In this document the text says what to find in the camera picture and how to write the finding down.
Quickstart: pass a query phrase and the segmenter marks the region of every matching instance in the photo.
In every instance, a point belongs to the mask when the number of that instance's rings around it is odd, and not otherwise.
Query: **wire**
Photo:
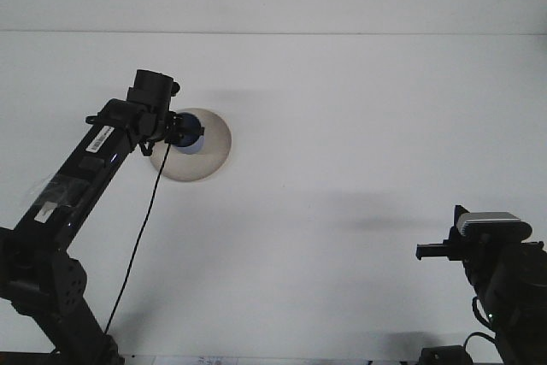
[[[490,322],[488,322],[479,311],[479,306],[477,305],[478,301],[479,301],[478,297],[473,297],[472,306],[473,306],[473,313],[475,314],[475,318],[477,319],[478,322],[480,322],[482,325],[484,325],[485,327],[487,327],[488,329],[492,331],[492,326],[490,325]]]
[[[165,167],[165,163],[168,159],[169,149],[171,148],[171,144],[168,144],[167,149],[165,150],[165,156],[163,157],[162,165],[160,166],[160,170],[157,173],[156,182],[154,183],[154,190],[152,190],[152,197],[150,199],[150,204],[148,206],[148,211],[146,212],[146,216],[143,221],[143,225],[140,227],[140,231],[138,232],[137,241],[135,242],[135,246],[133,247],[133,253],[131,254],[131,259],[129,260],[129,265],[127,266],[126,271],[126,277],[123,280],[123,284],[120,289],[120,293],[118,294],[118,298],[116,299],[116,302],[114,304],[114,307],[112,308],[112,313],[110,314],[109,322],[107,323],[106,327],[104,328],[104,335],[107,334],[107,332],[110,329],[110,324],[112,323],[112,319],[114,318],[114,314],[116,310],[118,309],[118,305],[120,304],[121,296],[123,295],[123,291],[126,289],[127,281],[129,280],[129,274],[131,273],[131,268],[133,265],[133,261],[135,260],[135,255],[137,254],[137,248],[138,244],[140,243],[140,239],[143,236],[144,227],[146,227],[146,223],[148,222],[148,217],[150,217],[150,212],[152,210],[152,204],[154,204],[154,198],[156,197],[156,190],[157,185],[160,182],[160,177],[162,176],[163,168]]]
[[[466,347],[468,346],[468,342],[469,342],[469,339],[471,339],[472,337],[481,337],[481,338],[484,338],[486,339],[487,341],[489,342],[492,342],[493,344],[496,344],[496,340],[491,337],[490,335],[487,335],[485,333],[479,333],[479,332],[476,332],[476,333],[471,333],[466,339],[465,339],[465,342],[463,343],[463,349],[465,350]]]

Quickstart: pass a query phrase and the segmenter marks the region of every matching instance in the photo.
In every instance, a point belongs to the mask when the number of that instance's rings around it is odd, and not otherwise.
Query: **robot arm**
[[[172,78],[138,70],[126,100],[110,100],[86,119],[91,130],[15,229],[0,228],[0,297],[38,323],[62,363],[124,363],[85,302],[85,271],[67,248],[137,145],[149,155],[156,141],[176,143],[185,132],[203,133],[185,130],[168,110],[178,91]]]
[[[543,242],[522,242],[531,234],[509,213],[469,213],[456,206],[449,238],[416,250],[419,259],[462,261],[506,364],[547,363],[547,253]]]

